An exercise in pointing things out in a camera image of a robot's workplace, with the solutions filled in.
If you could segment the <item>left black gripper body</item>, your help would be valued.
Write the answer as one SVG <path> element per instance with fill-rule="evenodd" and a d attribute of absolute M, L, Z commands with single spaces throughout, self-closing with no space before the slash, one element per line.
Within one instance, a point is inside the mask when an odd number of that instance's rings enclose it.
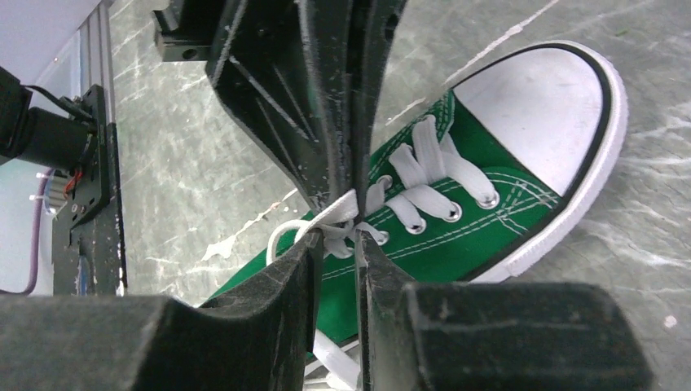
<path fill-rule="evenodd" d="M 225 0 L 170 0 L 154 10 L 153 41 L 164 62 L 206 61 Z"/>

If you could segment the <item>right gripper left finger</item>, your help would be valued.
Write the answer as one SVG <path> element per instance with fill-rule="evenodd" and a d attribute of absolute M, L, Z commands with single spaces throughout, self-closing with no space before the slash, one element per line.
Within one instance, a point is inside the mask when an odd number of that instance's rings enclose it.
<path fill-rule="evenodd" d="M 299 390 L 323 235 L 201 308 L 172 297 L 1 299 L 4 390 Z"/>

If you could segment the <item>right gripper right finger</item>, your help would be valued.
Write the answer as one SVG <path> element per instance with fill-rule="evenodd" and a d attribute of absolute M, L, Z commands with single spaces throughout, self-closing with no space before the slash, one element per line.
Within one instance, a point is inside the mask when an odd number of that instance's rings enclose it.
<path fill-rule="evenodd" d="M 585 283 L 424 283 L 355 240 L 361 390 L 649 390 L 624 313 Z"/>

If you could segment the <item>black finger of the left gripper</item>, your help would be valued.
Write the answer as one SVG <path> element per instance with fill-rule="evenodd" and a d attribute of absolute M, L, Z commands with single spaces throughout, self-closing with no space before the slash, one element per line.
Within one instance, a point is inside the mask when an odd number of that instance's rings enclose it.
<path fill-rule="evenodd" d="M 221 105 L 314 211 L 350 188 L 349 1 L 226 1 L 206 72 Z"/>
<path fill-rule="evenodd" d="M 355 1 L 348 40 L 350 149 L 359 214 L 365 217 L 370 145 L 385 67 L 406 0 Z"/>

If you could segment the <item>green canvas sneaker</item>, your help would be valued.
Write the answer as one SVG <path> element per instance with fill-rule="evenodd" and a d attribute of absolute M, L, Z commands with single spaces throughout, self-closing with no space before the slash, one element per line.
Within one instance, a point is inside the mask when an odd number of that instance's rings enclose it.
<path fill-rule="evenodd" d="M 584 45 L 545 42 L 450 88 L 367 163 L 360 229 L 425 282 L 501 282 L 571 231 L 627 128 L 623 80 Z"/>

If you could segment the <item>aluminium frame rail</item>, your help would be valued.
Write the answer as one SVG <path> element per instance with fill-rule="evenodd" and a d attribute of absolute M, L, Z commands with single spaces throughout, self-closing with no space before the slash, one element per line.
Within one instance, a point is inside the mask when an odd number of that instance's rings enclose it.
<path fill-rule="evenodd" d="M 109 13 L 111 5 L 112 1 L 100 1 L 78 29 L 80 92 L 85 94 L 93 85 L 103 87 L 108 123 L 115 121 L 114 73 Z"/>

